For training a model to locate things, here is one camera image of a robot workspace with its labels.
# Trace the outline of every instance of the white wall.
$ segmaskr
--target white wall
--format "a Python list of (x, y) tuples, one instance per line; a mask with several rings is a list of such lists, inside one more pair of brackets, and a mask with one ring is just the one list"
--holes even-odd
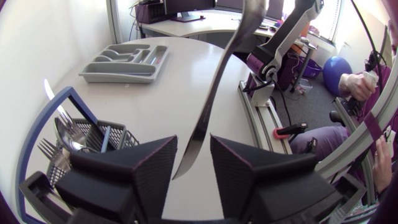
[(109, 44), (105, 0), (6, 1), (0, 12), (0, 191), (15, 214), (17, 160), (47, 101), (43, 79), (56, 85)]
[[(371, 44), (351, 1), (346, 0), (343, 6), (336, 33), (336, 50), (339, 56), (348, 61), (354, 73), (361, 72), (364, 70), (364, 60), (372, 51)], [(380, 51), (385, 24), (375, 17), (376, 11), (370, 11), (369, 8), (362, 7), (362, 4), (358, 4), (357, 7), (369, 29), (376, 50)]]

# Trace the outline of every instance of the purple cloth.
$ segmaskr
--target purple cloth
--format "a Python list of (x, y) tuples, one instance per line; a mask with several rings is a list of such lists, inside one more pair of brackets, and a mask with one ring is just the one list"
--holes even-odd
[(329, 156), (329, 154), (348, 138), (348, 132), (347, 129), (342, 126), (329, 126), (306, 131), (299, 134), (290, 143), (292, 152), (302, 153), (307, 146), (307, 142), (311, 141), (312, 138), (318, 140), (315, 154), (317, 155), (318, 161), (321, 161), (326, 158), (326, 156)]
[(363, 119), (363, 122), (365, 123), (366, 127), (371, 133), (373, 141), (377, 141), (380, 138), (380, 136), (383, 134), (383, 132), (381, 131), (379, 123), (377, 122), (373, 114), (368, 113)]

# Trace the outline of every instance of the blue exercise ball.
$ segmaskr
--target blue exercise ball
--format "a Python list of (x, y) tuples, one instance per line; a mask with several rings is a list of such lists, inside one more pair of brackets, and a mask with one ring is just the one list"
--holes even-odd
[(353, 71), (349, 63), (342, 57), (329, 58), (323, 66), (323, 82), (335, 96), (340, 96), (338, 83), (342, 74), (351, 74)]

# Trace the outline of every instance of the spoon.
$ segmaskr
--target spoon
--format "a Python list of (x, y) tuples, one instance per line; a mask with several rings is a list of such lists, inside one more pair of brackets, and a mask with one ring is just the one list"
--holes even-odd
[(239, 24), (239, 27), (235, 31), (234, 35), (232, 36), (232, 39), (226, 46), (223, 55), (221, 56), (221, 60), (218, 63), (218, 67), (211, 83), (210, 91), (208, 92), (206, 102), (201, 111), (197, 125), (192, 132), (191, 138), (188, 142), (187, 148), (185, 149), (181, 163), (173, 177), (173, 180), (181, 177), (186, 172), (188, 172), (188, 170), (197, 159), (203, 141), (206, 137), (211, 108), (213, 107), (218, 84), (220, 83), (225, 66), (236, 47), (245, 39), (250, 37), (254, 33), (254, 31), (256, 31), (256, 29), (260, 26), (264, 18), (264, 2), (265, 0), (244, 1), (241, 23)]
[(97, 152), (96, 150), (76, 142), (59, 118), (54, 119), (55, 135), (61, 145), (70, 152)]

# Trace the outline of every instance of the fork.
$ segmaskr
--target fork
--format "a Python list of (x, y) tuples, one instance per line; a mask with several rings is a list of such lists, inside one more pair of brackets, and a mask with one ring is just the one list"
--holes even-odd
[(70, 171), (70, 165), (62, 151), (46, 139), (37, 146), (52, 164), (64, 171)]
[(213, 77), (210, 90), (207, 94), (205, 104), (203, 105), (201, 114), (197, 121), (197, 125), (195, 126), (191, 138), (189, 139), (188, 145), (185, 148), (184, 155), (176, 173), (174, 174), (173, 180), (188, 172), (188, 170), (197, 159), (203, 141), (206, 137), (211, 109), (213, 107), (218, 84), (220, 83), (221, 77), (223, 76), (225, 66), (236, 47), (241, 44), (242, 41), (252, 36), (254, 31), (256, 31), (256, 29), (261, 24), (264, 18), (264, 2), (264, 0), (244, 1), (241, 22), (238, 29), (235, 31), (234, 35), (226, 46), (220, 61), (218, 62), (218, 66)]
[(71, 116), (68, 114), (68, 112), (65, 113), (66, 116), (68, 116), (69, 118), (65, 118), (62, 115), (60, 117), (66, 129), (70, 133), (72, 139), (83, 146), (87, 146), (87, 143), (90, 142), (96, 148), (101, 149), (101, 146), (103, 144), (102, 140), (95, 134), (92, 134), (91, 136), (86, 136), (84, 132), (80, 129), (80, 127), (76, 124), (76, 122), (71, 119)]

